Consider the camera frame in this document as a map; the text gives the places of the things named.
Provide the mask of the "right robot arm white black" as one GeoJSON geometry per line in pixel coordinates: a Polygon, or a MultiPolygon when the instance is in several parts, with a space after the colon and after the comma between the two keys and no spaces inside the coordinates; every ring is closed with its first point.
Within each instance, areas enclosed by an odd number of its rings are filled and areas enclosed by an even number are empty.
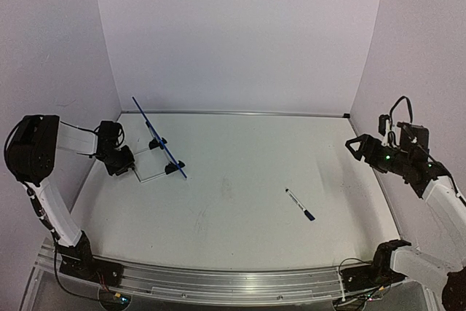
{"type": "MultiPolygon", "coordinates": [[[[450,172],[430,156],[428,129],[408,122],[395,125],[390,115],[383,114],[379,133],[382,140],[362,134],[346,141],[345,146],[356,160],[365,161],[374,170],[400,176],[438,217],[464,257],[465,196],[450,172]],[[400,128],[399,143],[392,136],[394,127],[400,128]]],[[[465,309],[465,265],[452,266],[406,240],[379,244],[369,264],[344,268],[340,274],[347,292],[388,287],[410,278],[439,296],[445,310],[465,309]]]]}

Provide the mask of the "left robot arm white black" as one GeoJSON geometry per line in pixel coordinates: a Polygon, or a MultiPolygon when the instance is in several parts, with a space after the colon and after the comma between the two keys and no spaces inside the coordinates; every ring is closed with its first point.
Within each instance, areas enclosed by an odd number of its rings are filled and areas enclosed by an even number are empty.
{"type": "Polygon", "coordinates": [[[55,242],[76,248],[84,232],[72,219],[52,172],[58,149],[96,159],[110,176],[135,168],[135,158],[123,144],[125,132],[118,122],[104,120],[94,130],[70,125],[57,115],[26,115],[12,129],[4,144],[7,169],[26,190],[40,222],[55,242]]]}

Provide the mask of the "blue framed whiteboard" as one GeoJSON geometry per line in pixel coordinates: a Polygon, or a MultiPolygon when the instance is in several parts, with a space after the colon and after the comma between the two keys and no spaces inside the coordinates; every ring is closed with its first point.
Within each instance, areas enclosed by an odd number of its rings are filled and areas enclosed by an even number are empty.
{"type": "Polygon", "coordinates": [[[170,159],[169,163],[174,164],[177,171],[179,171],[182,174],[182,176],[184,177],[184,179],[187,180],[188,177],[187,177],[186,173],[184,172],[183,168],[180,166],[180,162],[177,161],[175,159],[175,157],[172,155],[171,151],[167,147],[167,144],[163,141],[163,138],[159,135],[159,133],[156,131],[155,127],[153,126],[153,124],[151,123],[149,118],[146,116],[146,113],[142,109],[139,102],[137,102],[137,100],[135,99],[134,96],[132,97],[132,100],[133,100],[134,104],[136,105],[136,107],[138,108],[139,112],[141,113],[142,117],[144,118],[148,128],[152,132],[152,134],[153,134],[154,138],[156,139],[157,143],[159,144],[160,149],[163,150],[163,152],[166,153],[166,155],[170,159]]]}

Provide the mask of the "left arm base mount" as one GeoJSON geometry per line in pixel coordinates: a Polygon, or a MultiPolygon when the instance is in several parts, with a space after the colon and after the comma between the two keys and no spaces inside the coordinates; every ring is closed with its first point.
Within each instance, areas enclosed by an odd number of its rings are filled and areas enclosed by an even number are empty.
{"type": "Polygon", "coordinates": [[[107,287],[117,287],[121,283],[123,266],[95,258],[88,241],[80,241],[76,246],[70,247],[58,245],[57,249],[61,255],[61,274],[107,287]]]}

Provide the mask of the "white blue marker pen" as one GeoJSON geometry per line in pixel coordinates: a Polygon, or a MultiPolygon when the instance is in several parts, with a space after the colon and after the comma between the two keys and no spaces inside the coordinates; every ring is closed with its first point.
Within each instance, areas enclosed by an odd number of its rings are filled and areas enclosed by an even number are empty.
{"type": "Polygon", "coordinates": [[[285,193],[292,199],[292,201],[298,206],[300,211],[307,217],[309,221],[315,220],[315,217],[304,207],[304,205],[289,188],[285,189],[285,193]]]}

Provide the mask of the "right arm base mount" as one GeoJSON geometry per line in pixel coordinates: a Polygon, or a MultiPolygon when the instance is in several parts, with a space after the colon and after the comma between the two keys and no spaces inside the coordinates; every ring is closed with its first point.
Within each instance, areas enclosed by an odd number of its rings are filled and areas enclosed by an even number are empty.
{"type": "Polygon", "coordinates": [[[393,283],[399,283],[406,276],[394,271],[390,267],[392,254],[397,248],[411,247],[411,243],[405,240],[391,240],[378,245],[371,262],[339,270],[340,277],[346,292],[356,292],[375,287],[388,287],[393,283]]]}

